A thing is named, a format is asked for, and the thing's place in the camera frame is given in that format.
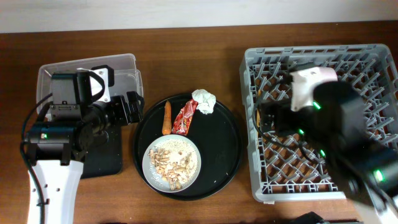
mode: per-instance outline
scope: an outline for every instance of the crumpled white tissue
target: crumpled white tissue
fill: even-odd
[[[192,99],[198,102],[197,110],[203,114],[211,114],[216,104],[216,96],[206,90],[195,90]]]

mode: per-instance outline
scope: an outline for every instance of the wooden table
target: wooden table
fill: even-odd
[[[0,34],[0,223],[27,219],[29,180],[19,133],[35,104],[41,65],[132,53],[142,74],[146,110],[166,96],[204,88],[235,114],[247,139],[238,70],[246,49],[381,43],[398,62],[397,27],[392,21]],[[358,217],[346,200],[256,202],[246,152],[236,177],[217,194],[194,202],[163,197],[146,186],[132,163],[134,130],[134,125],[123,128],[122,173],[80,181],[74,223],[279,223],[310,211],[327,220]]]

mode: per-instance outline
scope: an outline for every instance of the red snack package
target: red snack package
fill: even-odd
[[[180,110],[179,114],[175,118],[173,124],[173,134],[181,134],[186,136],[188,134],[189,126],[191,125],[192,116],[197,109],[198,102],[190,100]]]

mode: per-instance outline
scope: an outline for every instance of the white plate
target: white plate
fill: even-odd
[[[157,144],[159,144],[161,142],[164,142],[166,140],[169,140],[169,139],[179,139],[179,140],[185,141],[186,143],[191,145],[191,147],[195,150],[195,152],[196,152],[196,154],[198,156],[198,167],[197,167],[197,170],[194,173],[191,181],[186,183],[179,190],[177,190],[177,189],[176,190],[170,190],[169,183],[167,181],[162,180],[162,176],[160,174],[156,173],[155,166],[150,163],[150,157],[148,156],[149,151],[151,149],[155,148],[155,146]],[[179,191],[185,190],[189,186],[191,186],[191,184],[194,183],[194,181],[196,180],[196,178],[199,175],[200,165],[201,165],[200,153],[199,153],[199,150],[196,147],[196,145],[191,140],[189,140],[188,138],[186,138],[184,136],[181,136],[181,135],[178,135],[178,134],[168,134],[168,135],[165,135],[165,136],[162,136],[162,137],[156,139],[154,142],[152,142],[148,146],[147,150],[145,151],[144,158],[142,158],[142,171],[143,171],[144,176],[147,179],[148,183],[151,186],[153,186],[155,189],[157,189],[157,190],[159,190],[161,192],[165,192],[165,193],[179,192]]]

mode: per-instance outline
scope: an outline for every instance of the black round tray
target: black round tray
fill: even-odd
[[[164,106],[167,100],[172,105],[172,122],[191,94],[176,95],[155,104],[138,124],[132,147],[133,159],[138,173],[142,173],[142,158],[148,146],[162,136]],[[196,181],[186,190],[163,193],[148,184],[158,193],[177,200],[198,200],[217,193],[234,177],[242,160],[243,144],[233,114],[219,101],[212,114],[196,110],[187,135],[201,156],[201,169]]]

